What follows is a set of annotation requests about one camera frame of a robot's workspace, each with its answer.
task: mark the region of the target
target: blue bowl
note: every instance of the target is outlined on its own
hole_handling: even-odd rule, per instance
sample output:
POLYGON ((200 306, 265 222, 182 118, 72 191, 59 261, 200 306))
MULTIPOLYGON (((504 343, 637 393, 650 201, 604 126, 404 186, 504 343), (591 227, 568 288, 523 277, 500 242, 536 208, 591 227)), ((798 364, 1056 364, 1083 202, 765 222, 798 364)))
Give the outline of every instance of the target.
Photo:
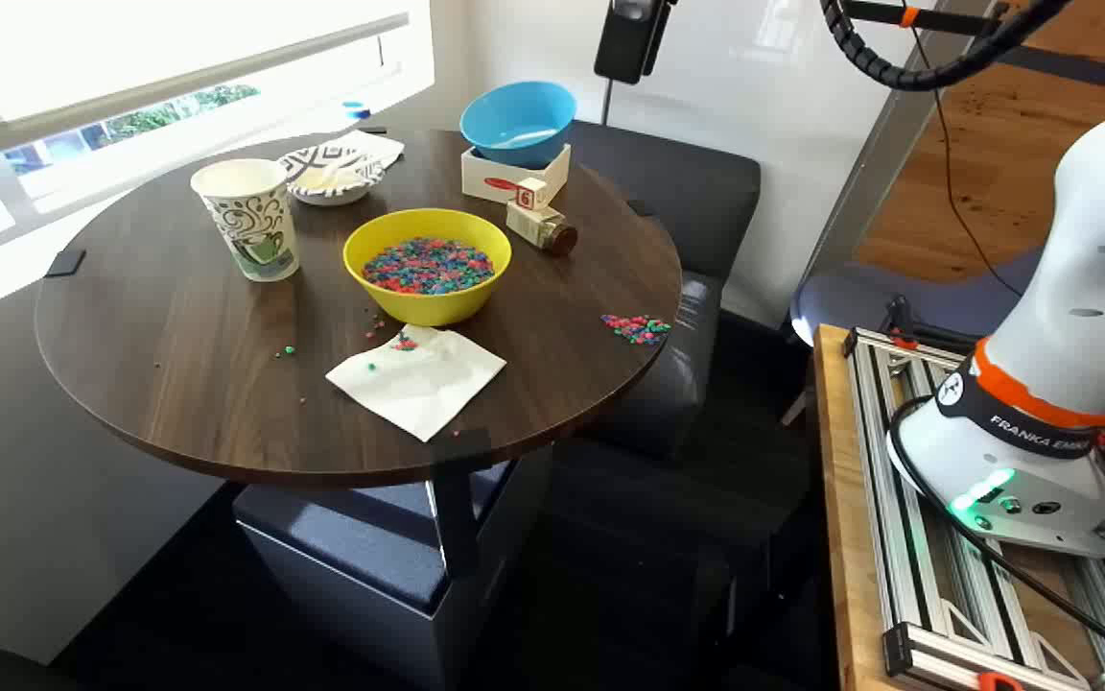
POLYGON ((553 81, 513 81, 485 94, 461 114, 477 159, 545 170, 574 122, 574 97, 553 81))

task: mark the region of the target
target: window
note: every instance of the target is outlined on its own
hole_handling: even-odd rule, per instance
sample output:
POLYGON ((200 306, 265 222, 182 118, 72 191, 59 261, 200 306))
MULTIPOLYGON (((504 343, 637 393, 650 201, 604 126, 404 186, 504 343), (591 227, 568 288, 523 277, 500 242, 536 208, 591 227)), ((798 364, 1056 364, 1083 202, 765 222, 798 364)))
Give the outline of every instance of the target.
POLYGON ((0 237, 294 114, 382 110, 432 83, 430 0, 0 0, 0 17, 0 237))

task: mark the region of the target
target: black cable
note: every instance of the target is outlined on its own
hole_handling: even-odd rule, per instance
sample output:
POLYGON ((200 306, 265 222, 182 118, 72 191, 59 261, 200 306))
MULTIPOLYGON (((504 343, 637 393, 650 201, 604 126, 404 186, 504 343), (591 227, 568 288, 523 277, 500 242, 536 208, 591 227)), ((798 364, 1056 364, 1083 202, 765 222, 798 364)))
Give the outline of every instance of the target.
POLYGON ((826 28, 834 41, 843 51, 843 58, 868 73, 870 81, 899 87, 899 94, 931 94, 967 81, 971 73, 996 62, 1005 51, 1019 45, 1031 31, 1040 31, 1056 10, 1062 10, 1068 0, 1037 0, 1018 19, 1003 22, 993 35, 973 37, 973 45, 946 62, 946 64, 926 64, 926 69, 903 69, 877 58, 853 28, 849 0, 820 0, 826 28))
POLYGON ((929 480, 912 467, 904 444, 903 444, 903 424, 904 414, 912 414, 922 403, 929 403, 931 397, 922 401, 904 401, 895 417, 890 417, 890 444, 903 456, 903 472, 912 480, 912 486, 929 498, 931 511, 941 511, 953 530, 959 530, 985 562, 993 562, 1003 571, 1009 571, 1012 579, 1019 579, 1026 586, 1031 586, 1040 600, 1049 600, 1050 607, 1059 607, 1062 616, 1069 616, 1076 621, 1083 621, 1085 629, 1092 629, 1096 639, 1105 639, 1105 625, 1096 620, 1091 620, 1085 612, 1069 607, 1062 595, 1056 595, 1049 582, 1040 582, 1037 575, 1012 567, 996 550, 985 544, 984 535, 973 535, 967 524, 959 524, 945 498, 929 486, 929 480))
MULTIPOLYGON (((931 69, 931 58, 929 58, 929 51, 926 51, 922 31, 912 31, 912 45, 917 45, 922 62, 931 69)), ((1009 280, 996 271, 996 265, 989 261, 989 254, 984 248, 973 227, 967 222, 967 215, 963 215, 963 208, 959 208, 955 182, 953 182, 953 132, 946 132, 946 118, 945 118, 945 101, 941 101, 941 94, 931 94, 931 105, 935 105, 941 147, 945 147, 945 201, 946 201, 946 210, 953 210, 953 218, 963 227, 967 242, 973 246, 978 261, 985 265, 985 271, 989 271, 1005 293, 1019 296, 1019 288, 1009 284, 1009 280)))
POLYGON ((605 81, 605 87, 604 87, 604 114, 599 114, 599 126, 605 126, 611 110, 613 110, 613 81, 605 81))

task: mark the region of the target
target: round wooden table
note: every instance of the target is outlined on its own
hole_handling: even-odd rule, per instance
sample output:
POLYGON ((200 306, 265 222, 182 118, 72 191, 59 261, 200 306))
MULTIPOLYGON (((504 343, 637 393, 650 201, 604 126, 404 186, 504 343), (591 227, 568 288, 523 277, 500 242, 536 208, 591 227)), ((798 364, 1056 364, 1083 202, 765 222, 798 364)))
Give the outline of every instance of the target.
POLYGON ((510 234, 513 265, 500 293, 453 327, 508 369, 422 444, 327 383, 336 362, 400 332, 375 332, 382 314, 344 277, 342 242, 400 208, 466 208, 504 227, 504 202, 461 196, 461 136, 395 140, 404 163, 359 202, 294 202, 302 268, 283 284, 238 277, 188 188, 202 163, 113 202, 70 246, 84 265, 33 296, 55 382, 125 442, 232 480, 430 480, 436 466, 477 467, 570 434, 651 364, 656 347, 613 338, 604 314, 675 318, 675 246, 611 182, 574 165, 555 196, 579 227, 574 254, 545 256, 510 234))

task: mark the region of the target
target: yellow bowl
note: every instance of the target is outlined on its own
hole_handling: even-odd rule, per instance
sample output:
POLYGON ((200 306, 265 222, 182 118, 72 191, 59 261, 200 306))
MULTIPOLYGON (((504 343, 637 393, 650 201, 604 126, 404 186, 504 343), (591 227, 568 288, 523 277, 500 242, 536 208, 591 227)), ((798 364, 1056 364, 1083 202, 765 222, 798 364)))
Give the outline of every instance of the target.
POLYGON ((382 306, 400 324, 432 332, 432 327, 466 324, 486 303, 504 271, 510 268, 510 237, 494 222, 468 215, 468 210, 407 208, 407 210, 391 210, 356 227, 344 237, 342 261, 351 277, 371 296, 375 306, 382 306), (363 265, 412 237, 446 237, 455 246, 477 246, 486 256, 490 277, 466 293, 446 293, 446 296, 412 296, 412 293, 386 293, 371 284, 363 277, 363 265))

